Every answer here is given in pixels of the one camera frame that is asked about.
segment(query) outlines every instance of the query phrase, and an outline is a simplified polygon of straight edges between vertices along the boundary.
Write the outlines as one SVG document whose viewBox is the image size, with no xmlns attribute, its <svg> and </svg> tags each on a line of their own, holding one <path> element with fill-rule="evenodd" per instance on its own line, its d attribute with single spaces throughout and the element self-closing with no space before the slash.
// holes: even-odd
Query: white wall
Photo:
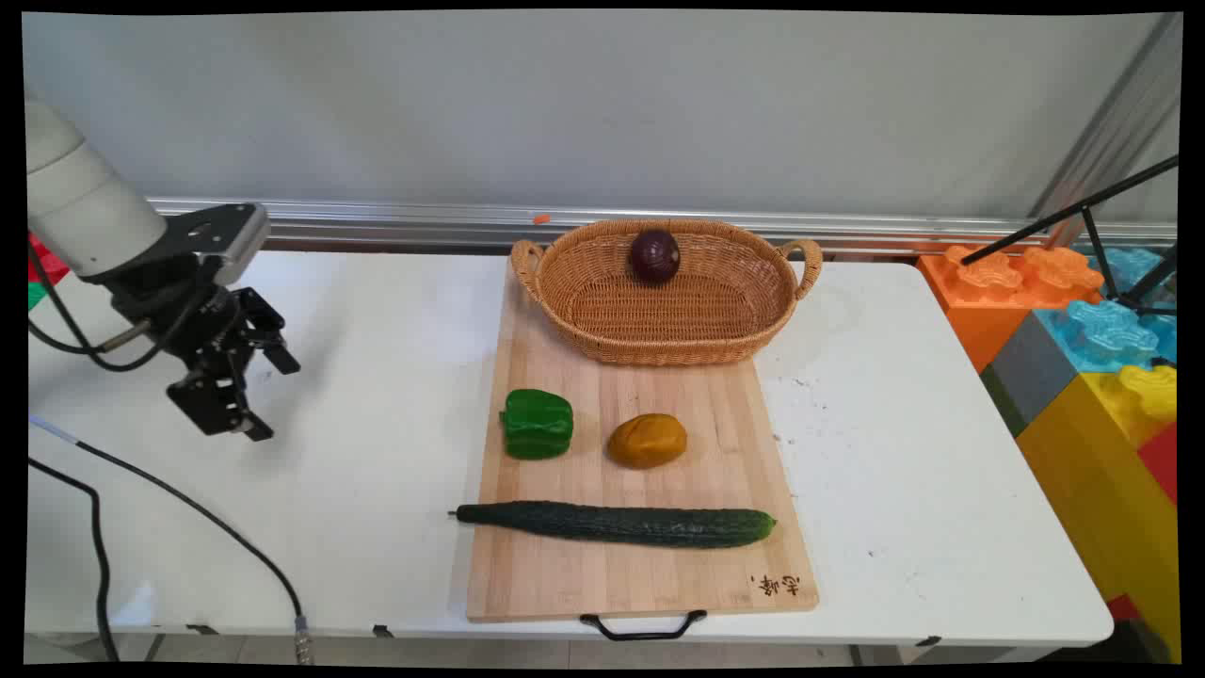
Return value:
<svg viewBox="0 0 1205 678">
<path fill-rule="evenodd" d="M 1172 108 L 1168 119 L 1139 155 L 1127 175 L 1166 160 L 1180 152 L 1180 106 Z M 1176 220 L 1180 169 L 1164 173 L 1130 188 L 1094 210 L 1100 220 Z"/>
<path fill-rule="evenodd" d="M 1156 20 L 24 14 L 148 195 L 1024 216 Z"/>
</svg>

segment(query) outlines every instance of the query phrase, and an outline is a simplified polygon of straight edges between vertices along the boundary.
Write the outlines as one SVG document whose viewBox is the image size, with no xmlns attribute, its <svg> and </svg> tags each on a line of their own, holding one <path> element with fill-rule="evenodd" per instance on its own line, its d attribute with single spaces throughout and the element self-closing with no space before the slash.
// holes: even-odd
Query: cutting board handle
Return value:
<svg viewBox="0 0 1205 678">
<path fill-rule="evenodd" d="M 680 626 L 677 631 L 669 631 L 663 633 L 648 633 L 648 632 L 615 633 L 610 629 L 602 625 L 602 620 L 599 619 L 599 615 L 596 614 L 583 614 L 581 617 L 581 620 L 582 624 L 598 629 L 604 636 L 606 636 L 611 641 L 672 641 L 676 638 L 681 638 L 682 633 L 686 633 L 686 630 L 689 629 L 692 624 L 699 621 L 705 617 L 707 617 L 707 611 L 705 609 L 696 609 L 694 612 L 689 612 L 687 613 L 686 619 L 682 621 L 682 626 Z"/>
<path fill-rule="evenodd" d="M 531 266 L 531 254 L 535 254 L 535 267 Z M 530 240 L 519 240 L 511 247 L 511 267 L 536 301 L 540 300 L 540 295 L 535 291 L 535 269 L 540 267 L 541 258 L 543 248 Z"/>
<path fill-rule="evenodd" d="M 783 257 L 789 257 L 792 249 L 804 253 L 804 277 L 795 288 L 795 300 L 803 299 L 807 290 L 816 284 L 816 278 L 821 276 L 821 266 L 824 265 L 824 252 L 815 240 L 792 240 L 778 247 Z"/>
</svg>

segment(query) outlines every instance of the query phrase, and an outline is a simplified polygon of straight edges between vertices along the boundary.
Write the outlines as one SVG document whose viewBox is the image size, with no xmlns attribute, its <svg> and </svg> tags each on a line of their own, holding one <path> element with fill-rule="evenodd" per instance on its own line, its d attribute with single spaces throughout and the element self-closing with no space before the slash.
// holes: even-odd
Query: basket handle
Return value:
<svg viewBox="0 0 1205 678">
<path fill-rule="evenodd" d="M 540 295 L 535 293 L 535 270 L 529 265 L 531 254 L 535 254 L 536 266 L 539 266 L 540 259 L 543 258 L 543 247 L 530 240 L 519 240 L 511 247 L 511 267 L 515 269 L 515 275 L 523 283 L 523 287 L 528 288 L 531 297 L 539 301 Z"/>
<path fill-rule="evenodd" d="M 789 255 L 792 249 L 799 249 L 804 253 L 804 277 L 799 281 L 799 287 L 795 288 L 795 300 L 799 300 L 811 290 L 812 284 L 816 284 L 816 278 L 821 276 L 824 253 L 821 252 L 821 246 L 815 240 L 792 240 L 778 247 L 778 252 L 783 257 Z"/>
</svg>

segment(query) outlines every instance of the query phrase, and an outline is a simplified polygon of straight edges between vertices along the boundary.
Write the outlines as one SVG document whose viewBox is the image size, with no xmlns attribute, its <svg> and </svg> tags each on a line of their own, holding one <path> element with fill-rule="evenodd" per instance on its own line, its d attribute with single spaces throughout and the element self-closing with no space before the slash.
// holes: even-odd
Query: floor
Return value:
<svg viewBox="0 0 1205 678">
<path fill-rule="evenodd" d="M 25 664 L 66 661 L 58 648 L 31 650 Z M 139 647 L 127 643 L 124 647 Z M 166 635 L 142 643 L 152 661 L 294 664 L 289 636 Z M 100 643 L 69 648 L 75 661 L 99 661 Z M 402 638 L 315 638 L 316 662 L 329 666 L 429 666 L 458 668 L 760 668 L 852 666 L 847 645 L 743 643 L 612 643 L 609 641 L 433 641 Z M 123 656 L 124 660 L 136 660 Z"/>
</svg>

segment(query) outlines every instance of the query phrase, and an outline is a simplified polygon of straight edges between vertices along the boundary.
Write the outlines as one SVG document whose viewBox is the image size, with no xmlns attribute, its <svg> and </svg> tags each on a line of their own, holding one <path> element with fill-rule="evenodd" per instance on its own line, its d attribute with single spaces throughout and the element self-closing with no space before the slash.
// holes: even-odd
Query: yellow potato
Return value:
<svg viewBox="0 0 1205 678">
<path fill-rule="evenodd" d="M 611 435 L 607 454 L 628 468 L 653 468 L 686 452 L 686 429 L 668 414 L 642 414 Z"/>
</svg>

